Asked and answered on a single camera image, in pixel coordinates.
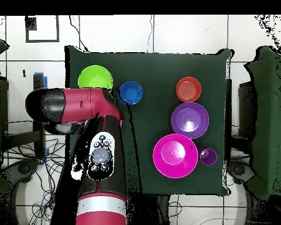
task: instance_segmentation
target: white tiled floor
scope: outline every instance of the white tiled floor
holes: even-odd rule
[[[148,50],[156,53],[217,53],[226,47],[234,49],[235,55],[231,63],[232,124],[239,125],[238,86],[250,80],[244,64],[254,59],[259,46],[275,47],[266,30],[260,27],[253,15],[155,15],[155,20],[152,19],[151,23],[150,19],[151,15],[115,15],[80,16],[79,21],[77,15],[71,16],[73,25],[80,30],[81,41],[91,52]],[[54,16],[37,16],[38,30],[29,31],[30,38],[54,39],[56,37],[54,20]],[[153,23],[155,23],[154,33],[150,35]],[[269,25],[273,27],[281,45],[281,22],[271,18]],[[6,53],[7,75],[5,53],[0,55],[0,73],[9,80],[10,121],[31,120],[25,111],[25,98],[32,91],[32,78],[35,72],[43,72],[48,77],[50,88],[64,87],[64,62],[57,61],[64,60],[65,45],[77,47],[80,45],[81,49],[83,46],[79,42],[77,31],[70,25],[68,16],[59,16],[59,29],[59,43],[26,43],[24,16],[7,18],[0,16],[0,39],[5,40],[6,37],[6,42],[10,46]],[[9,129],[10,132],[16,133],[32,130],[32,126],[30,123],[13,124]],[[232,134],[237,132],[238,128],[232,127]],[[47,140],[54,138],[55,136],[47,136]],[[59,138],[60,143],[63,143],[64,137]],[[64,150],[61,149],[57,154],[64,156]],[[238,153],[233,151],[232,155],[238,156]],[[43,180],[43,187],[48,189],[45,167],[39,166],[37,172]],[[53,177],[57,181],[59,174],[55,172]],[[232,184],[229,176],[227,184]],[[183,208],[178,217],[178,225],[243,225],[242,220],[246,214],[244,188],[236,184],[229,188],[231,195],[225,197],[180,195],[179,203]],[[42,199],[40,179],[34,174],[32,181],[20,185],[16,198],[20,225],[28,225],[32,216],[31,205],[40,203]],[[171,196],[170,201],[177,201],[177,195]],[[175,207],[169,207],[170,214],[174,214],[175,211]],[[223,221],[223,218],[240,220]],[[171,217],[172,225],[177,224],[176,219]]]

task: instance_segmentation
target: plastic bowl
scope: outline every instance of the plastic bowl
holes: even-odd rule
[[[175,133],[196,139],[206,132],[209,116],[202,105],[183,103],[174,110],[171,123]]]
[[[178,179],[190,174],[198,162],[198,150],[185,135],[170,134],[161,138],[154,147],[153,161],[165,177]]]
[[[195,102],[201,95],[201,84],[194,77],[184,77],[176,86],[176,94],[183,102]]]
[[[79,75],[80,88],[97,87],[112,89],[113,80],[110,72],[102,66],[88,66]]]
[[[205,166],[212,166],[218,159],[217,153],[211,148],[200,148],[198,154],[200,161]]]
[[[141,85],[135,81],[127,81],[119,88],[119,99],[124,104],[137,104],[143,97]]]

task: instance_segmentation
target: pink bowl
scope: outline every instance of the pink bowl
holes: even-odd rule
[[[194,170],[198,162],[198,150],[194,142],[185,135],[170,134],[155,145],[153,161],[161,174],[178,179]]]

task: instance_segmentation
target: green bowl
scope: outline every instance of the green bowl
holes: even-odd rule
[[[80,73],[78,78],[80,88],[107,88],[112,89],[113,80],[110,72],[102,66],[88,66]]]

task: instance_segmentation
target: purple bowl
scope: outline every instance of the purple bowl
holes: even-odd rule
[[[196,139],[206,132],[209,116],[202,105],[183,103],[174,110],[171,123],[175,133]]]
[[[218,159],[217,153],[211,148],[200,148],[198,155],[200,157],[200,161],[205,166],[212,166]]]

